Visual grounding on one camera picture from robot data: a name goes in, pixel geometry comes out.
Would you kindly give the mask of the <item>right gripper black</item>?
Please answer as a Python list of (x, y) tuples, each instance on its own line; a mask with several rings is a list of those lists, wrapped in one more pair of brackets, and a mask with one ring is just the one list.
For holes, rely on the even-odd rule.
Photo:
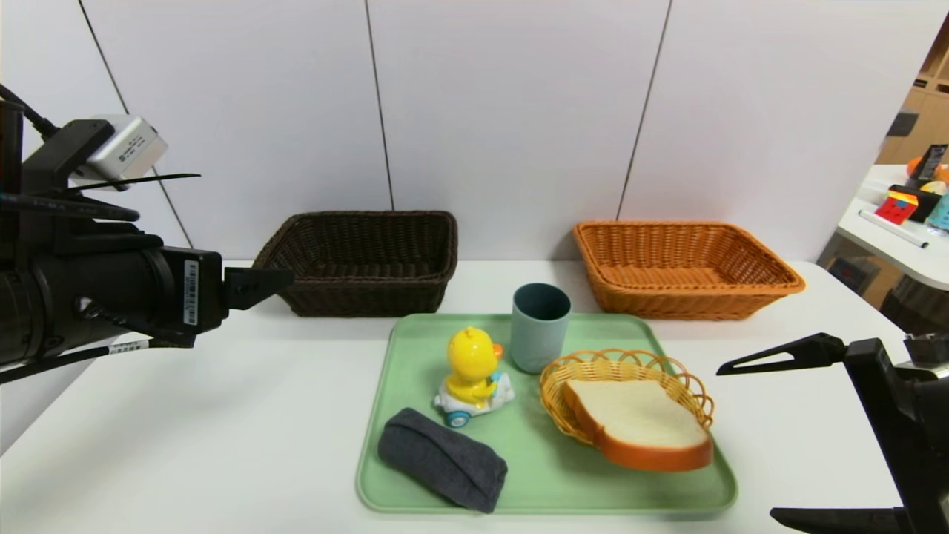
[(786, 508), (770, 517), (807, 533), (947, 532), (947, 338), (905, 339), (910, 360), (893, 365), (880, 339), (847, 347), (826, 332), (726, 363), (717, 376), (830, 367), (844, 361), (902, 507)]

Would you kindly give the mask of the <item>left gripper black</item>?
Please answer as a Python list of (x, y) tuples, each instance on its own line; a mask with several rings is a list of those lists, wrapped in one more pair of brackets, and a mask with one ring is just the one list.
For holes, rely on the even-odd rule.
[(81, 254), (67, 261), (67, 275), (69, 349), (125, 332), (183, 344), (219, 327), (226, 309), (251, 309), (294, 284), (292, 271), (233, 267), (222, 281), (220, 254), (163, 245)]

